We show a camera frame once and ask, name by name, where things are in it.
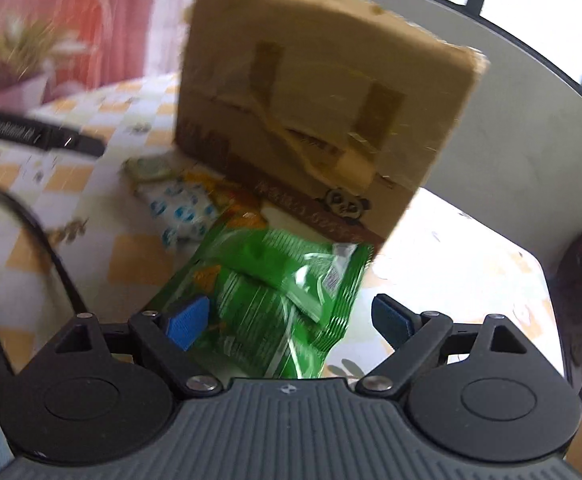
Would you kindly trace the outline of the red printed backdrop curtain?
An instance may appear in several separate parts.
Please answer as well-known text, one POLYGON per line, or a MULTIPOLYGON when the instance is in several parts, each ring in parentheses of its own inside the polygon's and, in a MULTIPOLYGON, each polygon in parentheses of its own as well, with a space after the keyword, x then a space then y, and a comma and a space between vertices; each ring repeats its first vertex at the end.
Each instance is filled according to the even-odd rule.
POLYGON ((0 108, 177 70, 192 0, 0 0, 0 108))

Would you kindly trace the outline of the bright green snack bag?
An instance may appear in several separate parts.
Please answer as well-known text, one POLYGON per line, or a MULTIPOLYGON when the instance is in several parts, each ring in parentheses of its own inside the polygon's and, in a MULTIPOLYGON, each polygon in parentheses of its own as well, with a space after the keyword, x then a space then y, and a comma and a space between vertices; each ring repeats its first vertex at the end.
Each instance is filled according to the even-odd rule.
POLYGON ((344 337, 373 248, 218 222, 148 304, 210 300, 195 344, 255 377, 317 378, 344 337))

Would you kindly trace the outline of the white blue snack packet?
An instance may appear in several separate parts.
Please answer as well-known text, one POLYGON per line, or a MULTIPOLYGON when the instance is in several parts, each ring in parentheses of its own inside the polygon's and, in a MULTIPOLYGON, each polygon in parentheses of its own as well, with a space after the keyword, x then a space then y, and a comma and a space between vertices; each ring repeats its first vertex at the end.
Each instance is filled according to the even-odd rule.
POLYGON ((201 242, 218 218, 218 211, 202 184, 169 180, 142 184, 135 195, 157 223, 166 249, 201 242))

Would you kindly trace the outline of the green pineapple cake packet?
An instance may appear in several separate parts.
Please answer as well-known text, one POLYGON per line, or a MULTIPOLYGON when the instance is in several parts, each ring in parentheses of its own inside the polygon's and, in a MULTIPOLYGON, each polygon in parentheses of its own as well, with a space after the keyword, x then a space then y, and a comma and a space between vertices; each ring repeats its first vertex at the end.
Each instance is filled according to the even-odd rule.
POLYGON ((131 157, 123 162, 122 170, 135 183, 150 183, 174 179, 177 171, 165 156, 131 157))

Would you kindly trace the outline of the brown cardboard box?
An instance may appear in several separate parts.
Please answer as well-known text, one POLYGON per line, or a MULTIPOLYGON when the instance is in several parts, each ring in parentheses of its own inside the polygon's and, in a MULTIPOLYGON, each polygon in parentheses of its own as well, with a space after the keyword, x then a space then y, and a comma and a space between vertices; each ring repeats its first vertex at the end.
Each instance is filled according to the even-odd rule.
POLYGON ((195 0, 175 141, 329 240, 381 246, 487 66, 369 0, 195 0))

